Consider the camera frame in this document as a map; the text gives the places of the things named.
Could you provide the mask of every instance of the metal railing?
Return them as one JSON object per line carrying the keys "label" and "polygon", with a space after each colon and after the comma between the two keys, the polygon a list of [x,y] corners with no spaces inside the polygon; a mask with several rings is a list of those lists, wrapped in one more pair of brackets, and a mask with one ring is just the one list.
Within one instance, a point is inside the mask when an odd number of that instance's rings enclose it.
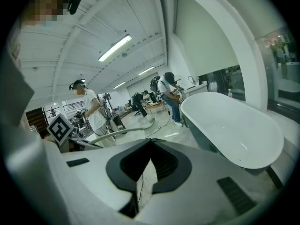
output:
{"label": "metal railing", "polygon": [[66,112],[71,112],[71,111],[81,109],[81,108],[84,108],[84,107],[85,107],[85,101],[81,101],[81,102],[77,102],[77,103],[71,103],[71,104],[68,104],[68,105],[64,105],[64,110],[65,110],[65,113],[66,113]]}
{"label": "metal railing", "polygon": [[60,108],[57,107],[57,108],[50,109],[50,110],[46,111],[46,114],[47,114],[48,118],[54,118],[58,114],[60,114]]}

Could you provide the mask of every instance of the jeans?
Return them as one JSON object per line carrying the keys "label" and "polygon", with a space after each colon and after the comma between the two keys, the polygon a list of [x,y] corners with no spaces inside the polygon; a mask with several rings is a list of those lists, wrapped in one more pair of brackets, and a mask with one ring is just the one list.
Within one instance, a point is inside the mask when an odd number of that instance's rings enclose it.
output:
{"label": "jeans", "polygon": [[142,116],[146,117],[148,114],[146,113],[145,109],[143,108],[143,106],[140,103],[135,103],[135,105],[137,106],[137,108],[141,111]]}
{"label": "jeans", "polygon": [[172,108],[172,119],[175,122],[180,122],[179,104],[177,101],[170,99],[167,95],[163,94],[161,98]]}

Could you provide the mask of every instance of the white curved arch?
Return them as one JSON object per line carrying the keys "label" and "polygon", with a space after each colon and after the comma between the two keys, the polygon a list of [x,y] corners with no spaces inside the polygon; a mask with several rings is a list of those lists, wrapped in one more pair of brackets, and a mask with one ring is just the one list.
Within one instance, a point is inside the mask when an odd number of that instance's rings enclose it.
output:
{"label": "white curved arch", "polygon": [[195,0],[219,24],[238,59],[246,103],[263,112],[267,110],[268,88],[263,58],[248,26],[226,0]]}

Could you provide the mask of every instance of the curved white pipe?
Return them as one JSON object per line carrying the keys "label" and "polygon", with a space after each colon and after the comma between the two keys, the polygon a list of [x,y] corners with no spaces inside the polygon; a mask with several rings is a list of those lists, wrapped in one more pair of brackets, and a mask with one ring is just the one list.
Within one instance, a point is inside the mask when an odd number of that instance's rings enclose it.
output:
{"label": "curved white pipe", "polygon": [[118,135],[118,134],[120,134],[120,133],[127,133],[127,132],[133,132],[133,131],[144,131],[144,130],[150,128],[150,127],[154,124],[154,122],[155,122],[155,118],[153,118],[152,123],[151,123],[150,126],[148,126],[148,127],[130,128],[130,129],[125,129],[125,130],[120,130],[120,131],[114,132],[114,133],[109,133],[109,134],[106,134],[106,135],[104,135],[104,136],[98,137],[98,138],[96,138],[96,139],[90,141],[88,144],[95,144],[95,143],[97,143],[97,142],[99,142],[99,141],[101,141],[101,140],[103,140],[103,139],[106,139],[106,138],[111,137],[111,136],[114,136],[114,135]]}

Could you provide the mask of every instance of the white sneaker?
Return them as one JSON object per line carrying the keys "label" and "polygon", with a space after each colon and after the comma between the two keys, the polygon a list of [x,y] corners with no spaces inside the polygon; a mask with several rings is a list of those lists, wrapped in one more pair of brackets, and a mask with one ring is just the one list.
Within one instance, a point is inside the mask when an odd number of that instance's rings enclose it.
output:
{"label": "white sneaker", "polygon": [[182,127],[182,126],[183,126],[181,122],[174,122],[174,123],[175,123],[175,125],[178,126],[178,127]]}

